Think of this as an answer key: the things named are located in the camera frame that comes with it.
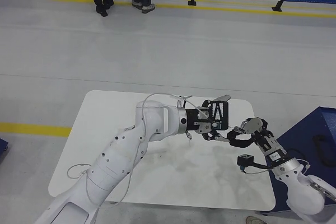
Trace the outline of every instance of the person's leg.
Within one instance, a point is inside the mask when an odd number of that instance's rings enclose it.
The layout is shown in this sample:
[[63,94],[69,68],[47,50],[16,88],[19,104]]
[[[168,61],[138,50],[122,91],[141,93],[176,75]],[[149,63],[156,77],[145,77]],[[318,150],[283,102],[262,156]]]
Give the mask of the person's leg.
[[113,0],[103,0],[103,6],[106,10],[109,10],[111,6],[113,6],[114,2]]
[[96,12],[101,14],[103,17],[108,16],[105,7],[103,6],[102,0],[94,0],[94,2],[96,4]]
[[153,11],[156,8],[154,4],[152,4],[151,0],[142,0],[142,13],[146,14],[150,11]]
[[246,224],[267,224],[266,222],[264,222],[260,218],[256,218],[254,216],[248,216],[245,220],[245,223]]

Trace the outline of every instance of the black foot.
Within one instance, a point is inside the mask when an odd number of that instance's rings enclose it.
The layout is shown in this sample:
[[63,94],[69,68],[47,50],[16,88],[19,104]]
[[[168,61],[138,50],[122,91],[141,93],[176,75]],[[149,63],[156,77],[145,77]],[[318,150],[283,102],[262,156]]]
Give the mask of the black foot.
[[102,17],[108,16],[106,10],[104,9],[103,6],[96,6],[96,12],[100,14]]
[[281,8],[277,8],[275,6],[271,7],[274,12],[282,12]]
[[189,1],[188,6],[196,6],[197,2],[196,1]]
[[105,10],[109,10],[111,8],[111,6],[113,6],[113,5],[114,5],[113,1],[106,1],[103,6],[104,6]]
[[142,10],[142,5],[137,5],[137,4],[132,4],[132,6],[134,7],[134,8],[137,8],[137,9],[139,9],[139,10]]

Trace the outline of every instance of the white table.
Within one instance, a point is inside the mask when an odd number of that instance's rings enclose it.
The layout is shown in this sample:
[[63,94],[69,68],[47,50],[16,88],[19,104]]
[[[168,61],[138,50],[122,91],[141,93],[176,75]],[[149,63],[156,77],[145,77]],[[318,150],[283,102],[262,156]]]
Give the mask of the white table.
[[[49,184],[50,195],[55,197],[76,182],[66,177],[70,166],[93,163],[119,129],[134,124],[136,103],[147,95],[112,91],[87,93]],[[200,106],[205,99],[211,98],[192,97],[190,101]],[[150,100],[176,105],[175,99],[164,95],[152,96]],[[229,101],[230,126],[240,125],[252,117],[249,102]],[[274,208],[275,197],[268,173],[243,174],[236,164],[237,156],[244,153],[253,155],[255,162],[266,164],[256,145],[240,149],[226,142],[205,141],[195,132],[191,134],[190,147],[184,134],[151,142],[147,155],[133,171],[129,192],[123,201],[259,211]],[[86,168],[77,167],[70,173],[76,175]],[[118,201],[127,182],[125,178],[107,200]]]

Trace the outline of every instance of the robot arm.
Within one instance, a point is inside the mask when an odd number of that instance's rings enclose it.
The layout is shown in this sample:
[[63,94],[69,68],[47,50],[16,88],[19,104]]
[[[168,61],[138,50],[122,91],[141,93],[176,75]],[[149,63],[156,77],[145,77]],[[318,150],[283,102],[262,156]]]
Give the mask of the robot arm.
[[302,173],[304,166],[298,160],[288,155],[286,150],[276,141],[272,132],[267,130],[268,123],[261,118],[247,119],[240,127],[235,127],[235,134],[228,134],[235,141],[238,134],[250,134],[251,142],[255,142],[269,166],[254,163],[254,157],[241,155],[237,164],[242,172],[248,166],[272,170],[275,178],[288,187],[287,205],[304,221],[313,224],[336,224],[336,210],[330,216],[324,213],[325,197],[336,202],[336,188],[322,179]]
[[[195,130],[199,134],[226,130],[229,96],[204,102],[202,107],[185,109],[157,101],[143,101],[136,107],[134,126],[118,134],[95,163],[66,192],[58,195],[35,224],[94,224],[99,208],[112,190],[129,174],[147,152],[149,142]],[[164,128],[164,108],[168,129]]]

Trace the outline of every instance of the floor marking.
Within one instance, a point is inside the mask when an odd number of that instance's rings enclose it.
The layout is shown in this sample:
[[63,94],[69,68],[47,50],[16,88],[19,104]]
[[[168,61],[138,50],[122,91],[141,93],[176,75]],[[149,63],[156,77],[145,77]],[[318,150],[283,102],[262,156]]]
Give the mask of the floor marking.
[[[92,0],[54,0],[56,2],[76,2],[76,3],[93,3]],[[115,2],[117,5],[130,6],[130,2]],[[319,14],[319,13],[302,13],[302,12],[274,12],[272,10],[246,10],[242,8],[227,8],[213,6],[185,6],[180,4],[156,4],[162,8],[184,8],[190,10],[207,10],[207,11],[222,11],[222,12],[241,12],[250,14],[264,14],[277,16],[302,16],[302,17],[318,17],[318,18],[336,18],[336,14]]]
[[3,133],[37,134],[41,136],[68,137],[70,131],[71,127],[0,122],[0,132]]
[[[195,0],[196,2],[205,2],[205,3],[218,3],[218,4],[234,4],[237,6],[259,6],[259,7],[269,7],[275,6],[275,3],[272,4],[256,4],[256,3],[239,3],[239,2],[226,2],[226,1],[215,1],[215,0]],[[302,10],[333,10],[336,11],[336,8],[332,7],[308,7],[308,6],[286,6],[283,5],[282,8],[299,8]]]

